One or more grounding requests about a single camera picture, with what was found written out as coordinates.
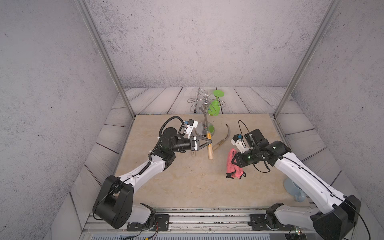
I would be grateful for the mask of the pink fluffy rag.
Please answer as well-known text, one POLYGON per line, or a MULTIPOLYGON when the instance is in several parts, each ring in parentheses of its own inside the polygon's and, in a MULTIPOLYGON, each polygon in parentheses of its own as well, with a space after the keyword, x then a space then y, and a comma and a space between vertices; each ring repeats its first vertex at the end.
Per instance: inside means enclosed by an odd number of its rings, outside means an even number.
POLYGON ((235 163, 237 163, 237 161, 235 159, 236 153, 237 153, 237 151, 235 149, 231 149, 229 154, 228 154, 228 157, 227 157, 227 173, 231 173, 231 172, 236 171, 236 178, 240 180, 242 177, 245 178, 247 175, 243 171, 242 168, 240 168, 239 166, 235 165, 235 163))

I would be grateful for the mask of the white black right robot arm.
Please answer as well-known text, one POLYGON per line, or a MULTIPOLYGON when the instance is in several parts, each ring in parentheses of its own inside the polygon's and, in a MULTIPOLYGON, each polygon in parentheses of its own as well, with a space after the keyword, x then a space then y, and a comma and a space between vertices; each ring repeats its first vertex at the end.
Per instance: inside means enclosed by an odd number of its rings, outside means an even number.
POLYGON ((240 169, 263 162, 291 179, 315 203, 315 209, 290 207, 276 203, 266 210, 266 226, 278 230, 291 225, 316 231, 324 240, 343 240, 361 220, 361 201, 346 196, 309 170, 281 141, 269 143, 256 129, 245 135, 234 135, 236 147, 229 156, 230 164, 240 169))

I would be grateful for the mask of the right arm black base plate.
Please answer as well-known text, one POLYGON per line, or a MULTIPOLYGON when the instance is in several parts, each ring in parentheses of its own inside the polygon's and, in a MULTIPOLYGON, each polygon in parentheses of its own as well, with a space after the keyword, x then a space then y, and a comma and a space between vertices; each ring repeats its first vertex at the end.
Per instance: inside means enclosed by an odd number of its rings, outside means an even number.
POLYGON ((269 227, 266 214, 250 214, 250 221, 247 225, 252 228, 253 231, 293 231, 295 229, 292 225, 276 225, 275 227, 269 227))

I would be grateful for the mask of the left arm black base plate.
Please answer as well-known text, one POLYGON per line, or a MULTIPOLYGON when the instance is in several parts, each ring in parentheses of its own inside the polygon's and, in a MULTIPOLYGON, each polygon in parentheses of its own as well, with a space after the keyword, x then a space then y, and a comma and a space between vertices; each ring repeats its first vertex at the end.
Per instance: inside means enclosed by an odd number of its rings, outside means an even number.
POLYGON ((169 230, 170 215, 155 214, 145 224, 128 223, 128 232, 167 232, 169 230))

